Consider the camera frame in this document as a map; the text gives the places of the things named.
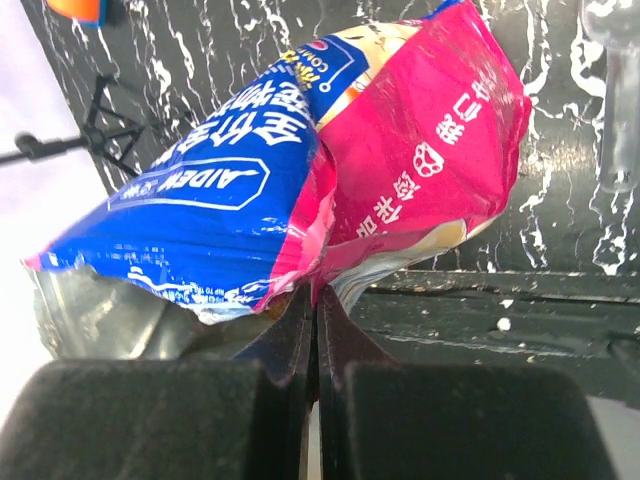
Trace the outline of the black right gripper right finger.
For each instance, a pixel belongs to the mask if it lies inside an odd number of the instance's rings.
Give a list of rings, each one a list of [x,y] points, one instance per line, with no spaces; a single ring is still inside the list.
[[[568,376],[539,367],[409,364],[317,298],[321,471],[327,479],[612,479]]]

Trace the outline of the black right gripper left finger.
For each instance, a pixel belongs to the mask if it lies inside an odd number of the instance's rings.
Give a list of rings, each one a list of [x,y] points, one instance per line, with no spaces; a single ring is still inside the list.
[[[227,360],[62,360],[1,430],[5,479],[302,479],[314,321],[298,288]]]

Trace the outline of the pink pet food bag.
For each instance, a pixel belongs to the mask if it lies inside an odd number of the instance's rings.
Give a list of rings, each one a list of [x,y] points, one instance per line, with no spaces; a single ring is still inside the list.
[[[284,53],[27,264],[206,324],[307,283],[350,307],[504,211],[530,111],[470,1],[348,28]]]

